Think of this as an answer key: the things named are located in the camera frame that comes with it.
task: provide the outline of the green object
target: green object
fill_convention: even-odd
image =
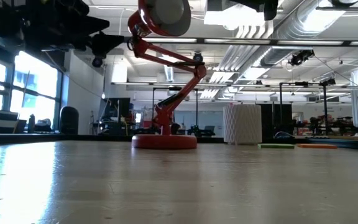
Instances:
[[[294,149],[292,144],[258,144],[259,149]]]

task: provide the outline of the white lattice cylinder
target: white lattice cylinder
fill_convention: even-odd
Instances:
[[[228,105],[223,109],[224,142],[262,142],[262,113],[259,105]]]

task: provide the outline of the red robotic lamp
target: red robotic lamp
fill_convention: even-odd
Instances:
[[[128,28],[132,34],[128,47],[134,51],[135,57],[191,72],[194,77],[176,95],[154,105],[157,115],[153,118],[153,122],[161,126],[162,135],[134,136],[132,146],[148,149],[196,148],[195,137],[172,136],[170,125],[172,124],[173,111],[205,77],[206,67],[203,62],[157,47],[142,39],[152,32],[165,37],[178,37],[187,32],[191,21],[189,3],[187,0],[139,0],[138,7],[139,10],[133,13],[128,20]],[[170,62],[149,55],[146,53],[148,50],[176,58],[180,62]]]

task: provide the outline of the lamp head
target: lamp head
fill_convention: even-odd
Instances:
[[[188,0],[138,0],[138,7],[128,20],[128,29],[133,36],[146,37],[153,32],[178,37],[190,27]]]

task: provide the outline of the table surface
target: table surface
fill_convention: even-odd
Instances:
[[[358,151],[0,146],[0,223],[358,223]]]

